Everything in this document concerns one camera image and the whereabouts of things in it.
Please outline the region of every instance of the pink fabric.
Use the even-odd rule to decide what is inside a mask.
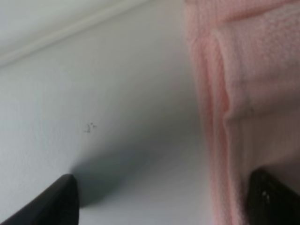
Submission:
[[[251,172],[300,158],[300,2],[186,0],[186,16],[216,222],[244,225]]]

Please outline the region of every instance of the knitted texture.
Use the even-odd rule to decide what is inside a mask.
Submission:
[[[251,172],[300,156],[300,2],[186,0],[217,225],[245,225]]]

